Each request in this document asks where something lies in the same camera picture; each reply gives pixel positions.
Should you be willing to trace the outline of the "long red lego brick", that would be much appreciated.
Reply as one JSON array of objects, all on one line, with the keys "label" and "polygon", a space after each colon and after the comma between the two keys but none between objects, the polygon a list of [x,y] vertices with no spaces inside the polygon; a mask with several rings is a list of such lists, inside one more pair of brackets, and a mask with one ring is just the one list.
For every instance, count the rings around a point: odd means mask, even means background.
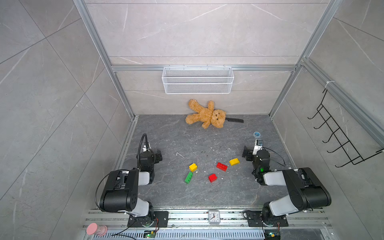
[{"label": "long red lego brick", "polygon": [[224,165],[224,164],[222,164],[222,163],[217,163],[217,168],[220,169],[220,170],[222,170],[222,171],[224,171],[224,172],[226,172],[227,169],[228,169],[228,166],[227,166],[227,165]]}]

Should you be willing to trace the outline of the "green lego brick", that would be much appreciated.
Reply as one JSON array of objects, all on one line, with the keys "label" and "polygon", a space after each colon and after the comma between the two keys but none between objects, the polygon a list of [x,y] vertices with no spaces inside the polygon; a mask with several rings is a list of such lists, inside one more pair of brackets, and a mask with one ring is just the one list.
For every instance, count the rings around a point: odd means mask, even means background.
[{"label": "green lego brick", "polygon": [[186,177],[186,179],[185,179],[185,183],[189,184],[190,181],[192,180],[193,176],[194,176],[194,173],[193,172],[189,172],[187,177]]}]

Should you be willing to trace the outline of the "small yellow lego brick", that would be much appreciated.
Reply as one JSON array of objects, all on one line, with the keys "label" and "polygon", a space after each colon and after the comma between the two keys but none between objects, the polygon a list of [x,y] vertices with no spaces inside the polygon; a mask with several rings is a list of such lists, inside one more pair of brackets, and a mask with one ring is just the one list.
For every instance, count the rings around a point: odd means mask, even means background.
[{"label": "small yellow lego brick", "polygon": [[198,169],[198,166],[196,164],[191,164],[189,166],[190,171],[193,173]]}]

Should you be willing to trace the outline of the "small red lego brick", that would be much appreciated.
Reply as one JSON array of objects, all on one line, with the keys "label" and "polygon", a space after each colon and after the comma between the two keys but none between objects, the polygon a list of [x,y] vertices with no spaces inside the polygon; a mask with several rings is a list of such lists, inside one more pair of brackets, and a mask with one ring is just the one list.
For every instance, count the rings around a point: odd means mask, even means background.
[{"label": "small red lego brick", "polygon": [[209,181],[211,183],[213,183],[214,181],[216,181],[218,179],[218,177],[216,176],[216,174],[212,174],[209,176]]}]

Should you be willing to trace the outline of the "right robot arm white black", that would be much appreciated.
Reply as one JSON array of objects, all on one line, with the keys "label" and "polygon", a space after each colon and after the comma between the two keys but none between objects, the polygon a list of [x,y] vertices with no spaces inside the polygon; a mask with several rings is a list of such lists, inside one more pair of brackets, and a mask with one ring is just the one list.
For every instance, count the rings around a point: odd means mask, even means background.
[{"label": "right robot arm white black", "polygon": [[242,157],[252,162],[252,175],[257,183],[283,186],[288,191],[286,196],[263,205],[259,217],[263,225],[278,225],[286,215],[327,207],[332,203],[328,190],[310,168],[271,171],[270,153],[264,147],[259,147],[257,151],[244,147]]}]

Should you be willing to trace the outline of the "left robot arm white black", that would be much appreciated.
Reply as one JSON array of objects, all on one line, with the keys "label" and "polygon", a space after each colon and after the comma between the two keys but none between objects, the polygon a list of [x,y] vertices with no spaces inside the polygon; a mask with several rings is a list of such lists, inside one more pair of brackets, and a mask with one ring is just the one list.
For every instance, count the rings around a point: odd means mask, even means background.
[{"label": "left robot arm white black", "polygon": [[139,186],[153,183],[155,164],[163,160],[158,150],[142,152],[138,155],[138,167],[131,170],[116,170],[109,173],[107,182],[98,202],[103,212],[127,213],[141,220],[153,221],[155,213],[153,205],[138,196]]}]

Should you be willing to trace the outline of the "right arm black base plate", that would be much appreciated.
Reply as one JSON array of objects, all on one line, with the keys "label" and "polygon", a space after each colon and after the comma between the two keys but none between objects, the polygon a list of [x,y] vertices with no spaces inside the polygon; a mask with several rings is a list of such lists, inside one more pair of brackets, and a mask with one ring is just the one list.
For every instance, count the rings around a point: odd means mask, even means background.
[{"label": "right arm black base plate", "polygon": [[273,216],[263,211],[245,210],[243,217],[247,220],[249,227],[288,227],[286,216]]}]

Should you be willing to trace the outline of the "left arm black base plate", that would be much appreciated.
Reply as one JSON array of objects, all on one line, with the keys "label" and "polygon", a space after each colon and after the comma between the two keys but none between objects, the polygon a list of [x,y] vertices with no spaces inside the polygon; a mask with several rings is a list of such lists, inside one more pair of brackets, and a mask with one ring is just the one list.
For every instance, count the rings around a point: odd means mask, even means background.
[{"label": "left arm black base plate", "polygon": [[168,226],[169,212],[168,211],[154,211],[150,212],[145,217],[134,217],[130,215],[127,226],[133,228],[165,228]]}]

